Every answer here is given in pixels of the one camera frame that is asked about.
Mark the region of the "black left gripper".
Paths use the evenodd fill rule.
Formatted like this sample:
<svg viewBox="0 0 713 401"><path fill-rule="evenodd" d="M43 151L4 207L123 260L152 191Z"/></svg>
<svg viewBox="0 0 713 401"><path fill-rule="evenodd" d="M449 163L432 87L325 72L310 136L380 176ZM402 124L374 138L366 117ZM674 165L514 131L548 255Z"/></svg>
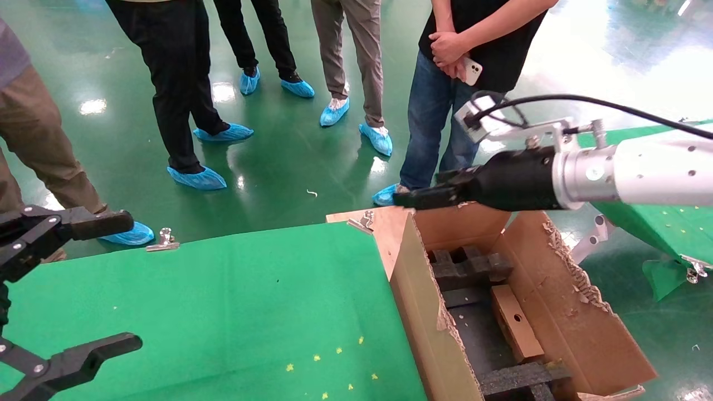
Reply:
<svg viewBox="0 0 713 401"><path fill-rule="evenodd" d="M9 322L11 307L5 282L23 279L69 241L125 233L133 226L134 219L127 211L94 215L84 207L52 211L32 205L2 214L0 334ZM139 350L143 341L133 333L120 333L68 348L49 359L5 338L1 344L2 363L23 374L1 399L49 400L61 391L94 380L102 363Z"/></svg>

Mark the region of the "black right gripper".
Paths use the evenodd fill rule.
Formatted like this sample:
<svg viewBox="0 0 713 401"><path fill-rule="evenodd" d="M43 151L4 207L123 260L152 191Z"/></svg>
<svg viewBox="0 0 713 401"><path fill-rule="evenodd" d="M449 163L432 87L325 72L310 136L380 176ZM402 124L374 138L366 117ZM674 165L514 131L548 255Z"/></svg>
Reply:
<svg viewBox="0 0 713 401"><path fill-rule="evenodd" d="M484 165L439 171L437 185L394 193L394 205L418 211L475 201L507 212L560 210L553 184L552 146L496 153Z"/></svg>

